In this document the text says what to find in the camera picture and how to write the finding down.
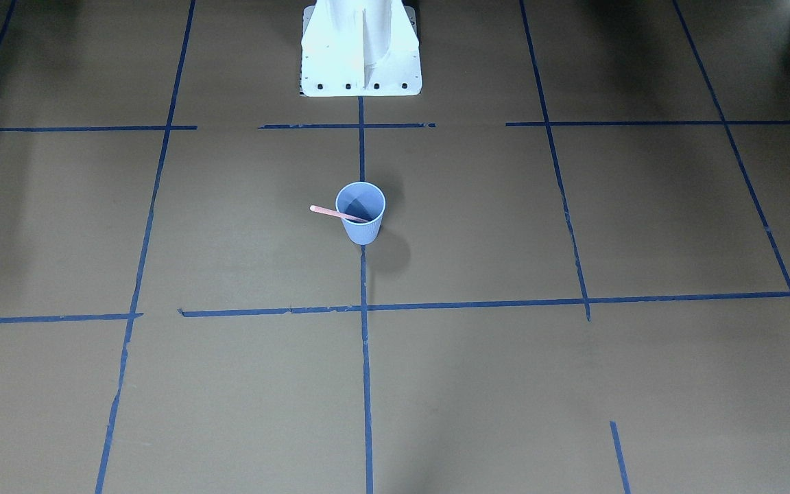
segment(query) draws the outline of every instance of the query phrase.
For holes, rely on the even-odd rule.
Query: horizontal blue line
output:
[[[259,126],[261,130],[296,130],[304,128],[435,128],[435,122],[429,123],[380,123],[380,124],[267,124]]]
[[[369,305],[368,310],[415,310],[415,309],[477,309],[478,307],[539,307],[548,305],[582,305],[587,303],[655,303],[655,301],[713,301],[739,299],[787,298],[790,292],[748,292],[736,294],[689,294],[689,295],[640,295],[631,297],[593,297],[536,299],[511,301],[451,301],[451,303],[388,303]],[[184,317],[231,317],[267,316],[277,314],[317,314],[326,312],[358,312],[360,305],[336,305],[319,307],[276,307],[276,309],[230,309],[230,310],[182,310]]]
[[[790,125],[790,121],[559,121],[505,122],[505,126],[667,126],[667,125]]]
[[[15,325],[20,322],[75,322],[75,321],[128,321],[141,317],[135,314],[78,314],[71,316],[19,316],[0,317],[0,325]]]
[[[125,126],[0,126],[0,132],[125,132],[136,130],[197,130],[196,125]]]

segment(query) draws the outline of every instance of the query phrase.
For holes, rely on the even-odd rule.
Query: gray surface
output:
[[[297,96],[308,3],[197,2],[140,277],[164,132],[0,132],[0,492],[364,492],[372,446],[383,494],[617,493],[614,421],[636,494],[790,493],[790,297],[588,322],[558,184],[589,297],[786,291],[724,128],[554,126],[555,161],[505,126],[543,118],[520,3],[429,0],[423,94],[364,119],[435,126],[261,130],[360,119]],[[790,3],[678,4],[725,115],[790,119]],[[16,7],[0,126],[163,125],[189,2],[60,5]],[[671,2],[527,13],[553,121],[718,118]],[[790,275],[790,126],[732,132]],[[307,211],[361,157],[366,327]]]

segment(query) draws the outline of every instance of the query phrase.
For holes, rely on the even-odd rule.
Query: blue cup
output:
[[[386,210],[386,197],[376,185],[353,182],[337,194],[335,207],[340,213],[368,220],[366,223],[359,223],[341,219],[349,240],[359,245],[367,245],[374,241],[380,231],[383,211]]]

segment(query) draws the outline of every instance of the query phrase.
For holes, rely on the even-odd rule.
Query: white plastic bracket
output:
[[[416,12],[401,0],[317,0],[304,9],[305,96],[411,96],[422,89]]]

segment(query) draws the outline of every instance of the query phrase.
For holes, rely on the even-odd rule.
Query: pink toothbrush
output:
[[[367,220],[365,220],[363,218],[359,218],[358,216],[347,215],[347,213],[340,213],[340,212],[335,211],[333,209],[327,209],[327,207],[319,207],[319,206],[313,205],[313,206],[310,206],[310,211],[313,211],[314,213],[322,213],[322,215],[336,216],[338,218],[343,218],[345,220],[349,220],[351,222],[356,222],[356,223],[367,223],[368,222]]]

